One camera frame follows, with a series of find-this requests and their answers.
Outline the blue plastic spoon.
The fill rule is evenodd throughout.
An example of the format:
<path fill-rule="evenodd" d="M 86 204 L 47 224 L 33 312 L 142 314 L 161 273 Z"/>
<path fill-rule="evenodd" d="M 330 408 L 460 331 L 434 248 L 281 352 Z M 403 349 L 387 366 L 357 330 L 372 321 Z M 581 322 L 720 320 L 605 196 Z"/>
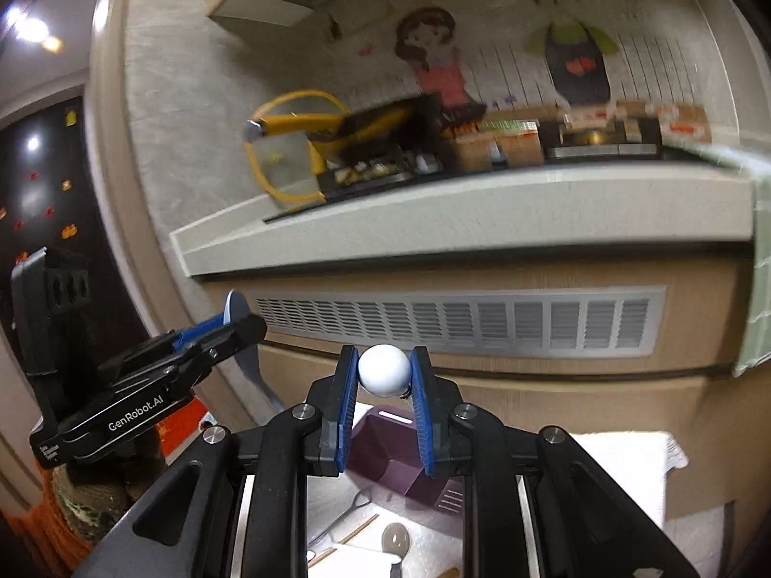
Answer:
<path fill-rule="evenodd" d="M 236 289 L 232 289 L 226 296 L 224 324 L 231 326 L 238 335 L 239 351 L 235 354 L 238 367 L 246 379 L 263 392 L 270 404 L 277 411 L 282 411 L 282 402 L 261 376 L 257 345 L 266 338 L 266 321 L 252 312 L 246 296 Z"/>

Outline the white ball-handle metal spoon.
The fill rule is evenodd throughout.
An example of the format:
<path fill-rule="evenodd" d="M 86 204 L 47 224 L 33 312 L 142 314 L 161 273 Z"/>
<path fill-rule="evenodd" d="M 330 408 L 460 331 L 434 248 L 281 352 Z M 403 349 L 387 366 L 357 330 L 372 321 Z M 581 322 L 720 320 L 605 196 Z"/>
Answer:
<path fill-rule="evenodd" d="M 360 355 L 358 379 L 366 392 L 374 397 L 405 397 L 411 390 L 411 363 L 400 348 L 378 344 Z"/>

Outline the grey spoon black handle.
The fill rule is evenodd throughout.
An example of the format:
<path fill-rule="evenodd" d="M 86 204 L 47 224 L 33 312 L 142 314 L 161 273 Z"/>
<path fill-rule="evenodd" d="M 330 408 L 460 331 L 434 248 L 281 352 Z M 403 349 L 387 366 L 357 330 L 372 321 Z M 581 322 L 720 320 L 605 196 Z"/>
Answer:
<path fill-rule="evenodd" d="M 402 561 L 411 549 L 411 536 L 402 523 L 392 522 L 384 528 L 382 551 L 395 558 L 391 565 L 391 578 L 402 577 Z"/>

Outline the light wooden spoon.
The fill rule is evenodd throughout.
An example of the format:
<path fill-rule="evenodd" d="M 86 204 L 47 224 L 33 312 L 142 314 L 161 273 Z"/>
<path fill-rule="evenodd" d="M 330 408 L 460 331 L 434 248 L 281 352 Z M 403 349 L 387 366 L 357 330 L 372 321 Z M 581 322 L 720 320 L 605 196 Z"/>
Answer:
<path fill-rule="evenodd" d="M 444 570 L 443 573 L 440 573 L 437 578 L 460 578 L 460 570 L 457 567 L 450 567 Z"/>

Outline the dark purple utensil bin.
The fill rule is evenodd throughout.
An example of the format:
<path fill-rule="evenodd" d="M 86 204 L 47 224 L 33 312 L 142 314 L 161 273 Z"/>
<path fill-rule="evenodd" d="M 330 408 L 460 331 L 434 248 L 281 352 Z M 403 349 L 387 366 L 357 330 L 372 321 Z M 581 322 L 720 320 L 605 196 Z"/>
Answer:
<path fill-rule="evenodd" d="M 354 423 L 346 472 L 413 504 L 447 514 L 463 513 L 463 482 L 425 473 L 413 416 L 406 411 L 371 407 Z"/>

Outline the beige stone countertop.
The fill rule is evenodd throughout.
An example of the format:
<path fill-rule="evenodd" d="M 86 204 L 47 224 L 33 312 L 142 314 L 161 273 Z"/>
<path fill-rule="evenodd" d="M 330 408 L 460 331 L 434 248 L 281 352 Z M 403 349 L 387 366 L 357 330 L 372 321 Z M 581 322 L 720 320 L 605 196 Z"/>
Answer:
<path fill-rule="evenodd" d="M 488 173 L 272 221 L 255 197 L 171 235 L 186 276 L 556 245 L 733 243 L 753 236 L 747 178 L 694 163 Z"/>

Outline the grey ventilation grille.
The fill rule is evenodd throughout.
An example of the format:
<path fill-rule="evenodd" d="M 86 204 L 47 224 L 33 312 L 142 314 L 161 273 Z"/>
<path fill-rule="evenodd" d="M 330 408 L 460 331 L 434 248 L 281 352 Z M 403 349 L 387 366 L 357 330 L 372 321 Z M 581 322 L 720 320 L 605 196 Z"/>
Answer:
<path fill-rule="evenodd" d="M 250 294 L 273 333 L 523 359 L 651 355 L 665 299 L 664 286 Z"/>

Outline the white textured table cloth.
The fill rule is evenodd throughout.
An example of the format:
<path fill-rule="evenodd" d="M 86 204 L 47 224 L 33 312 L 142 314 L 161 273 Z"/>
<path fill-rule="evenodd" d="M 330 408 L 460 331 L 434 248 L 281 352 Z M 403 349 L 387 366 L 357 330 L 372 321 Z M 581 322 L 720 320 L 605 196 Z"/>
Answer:
<path fill-rule="evenodd" d="M 507 429 L 529 574 L 542 577 L 691 577 L 695 570 L 652 519 L 565 429 Z M 244 549 L 252 574 L 252 495 Z"/>

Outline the green white deer towel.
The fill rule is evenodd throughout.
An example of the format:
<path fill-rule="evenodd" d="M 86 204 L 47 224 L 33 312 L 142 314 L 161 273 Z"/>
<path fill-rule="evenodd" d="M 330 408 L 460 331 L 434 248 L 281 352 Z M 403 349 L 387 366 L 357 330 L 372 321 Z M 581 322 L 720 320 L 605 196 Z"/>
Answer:
<path fill-rule="evenodd" d="M 753 191 L 753 279 L 744 338 L 732 370 L 740 377 L 770 361 L 770 155 L 720 144 L 679 142 L 672 149 L 686 151 L 719 169 L 748 178 Z"/>

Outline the cartoon couple wall sticker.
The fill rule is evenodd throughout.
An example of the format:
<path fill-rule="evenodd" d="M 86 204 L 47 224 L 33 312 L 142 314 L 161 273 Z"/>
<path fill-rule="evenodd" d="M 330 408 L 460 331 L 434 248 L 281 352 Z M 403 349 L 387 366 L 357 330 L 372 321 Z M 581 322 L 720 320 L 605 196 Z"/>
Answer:
<path fill-rule="evenodd" d="M 392 37 L 367 43 L 380 53 L 374 79 L 359 94 L 435 95 L 452 116 L 472 110 L 559 107 L 605 110 L 634 97 L 624 42 L 588 20 L 592 0 L 518 0 L 479 14 L 422 7 L 397 22 Z M 638 0 L 596 0 L 601 11 L 633 14 Z"/>

